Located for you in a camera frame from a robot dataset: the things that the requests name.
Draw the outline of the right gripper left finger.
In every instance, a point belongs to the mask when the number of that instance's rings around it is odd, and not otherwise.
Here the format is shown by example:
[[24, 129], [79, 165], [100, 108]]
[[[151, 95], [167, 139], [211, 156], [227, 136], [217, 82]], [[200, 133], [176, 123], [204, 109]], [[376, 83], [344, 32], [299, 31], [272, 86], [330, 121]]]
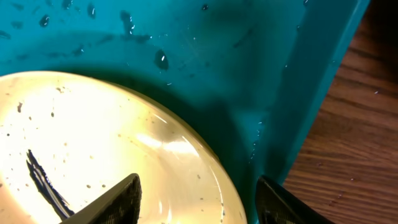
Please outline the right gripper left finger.
[[140, 178], [130, 174], [60, 224], [137, 224], [141, 198]]

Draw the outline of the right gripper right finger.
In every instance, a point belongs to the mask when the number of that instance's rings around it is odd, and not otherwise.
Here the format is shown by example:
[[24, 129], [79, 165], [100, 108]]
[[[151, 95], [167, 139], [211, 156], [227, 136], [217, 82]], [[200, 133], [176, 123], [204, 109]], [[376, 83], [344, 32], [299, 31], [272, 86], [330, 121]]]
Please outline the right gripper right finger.
[[333, 224], [264, 175], [257, 180], [255, 204], [260, 224]]

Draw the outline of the yellow-green plate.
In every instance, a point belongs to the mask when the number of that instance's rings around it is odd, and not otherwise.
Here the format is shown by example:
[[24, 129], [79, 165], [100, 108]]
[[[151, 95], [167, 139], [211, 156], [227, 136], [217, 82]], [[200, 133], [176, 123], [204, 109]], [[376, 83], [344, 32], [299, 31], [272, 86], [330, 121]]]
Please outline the yellow-green plate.
[[138, 223], [246, 223], [215, 153], [152, 99], [69, 73], [1, 77], [2, 223], [61, 223], [130, 174]]

